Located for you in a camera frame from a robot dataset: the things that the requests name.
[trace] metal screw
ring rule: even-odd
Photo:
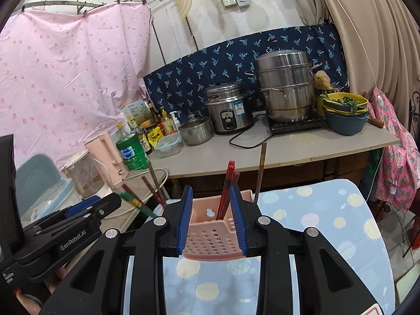
[[[118,231],[114,228],[110,228],[108,231],[105,232],[105,237],[111,239],[114,238],[118,234]]]
[[[262,217],[259,217],[259,218],[258,218],[258,222],[259,222],[261,225],[268,225],[268,224],[271,222],[271,220],[270,220],[270,218],[268,218],[268,217],[266,217],[266,216],[262,216]]]
[[[311,237],[317,237],[319,235],[319,231],[315,227],[308,228],[306,233]]]
[[[153,220],[153,223],[157,226],[162,226],[166,224],[166,219],[163,217],[157,217]]]

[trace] pink pineapple print cloth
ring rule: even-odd
[[[85,15],[26,9],[0,34],[0,135],[14,134],[15,164],[37,152],[60,168],[89,137],[124,121],[145,97],[150,9],[141,2]]]
[[[383,105],[377,101],[378,96],[382,98]],[[385,128],[400,139],[399,143],[384,148],[377,171],[375,197],[406,213],[417,191],[417,147],[411,134],[398,121],[391,102],[380,89],[373,90],[370,101],[369,115],[382,120]],[[396,188],[394,195],[391,186]]]

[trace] pink plastic basket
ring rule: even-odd
[[[253,192],[241,192],[246,201],[253,201]],[[223,220],[215,220],[219,207],[220,195],[194,199],[186,246],[183,251],[191,260],[234,260],[242,258],[238,246],[232,209],[229,208]]]

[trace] rice cooker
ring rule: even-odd
[[[235,133],[253,125],[249,93],[243,83],[218,83],[204,93],[215,133]]]

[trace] light switch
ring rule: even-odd
[[[239,8],[249,7],[249,0],[236,0]]]

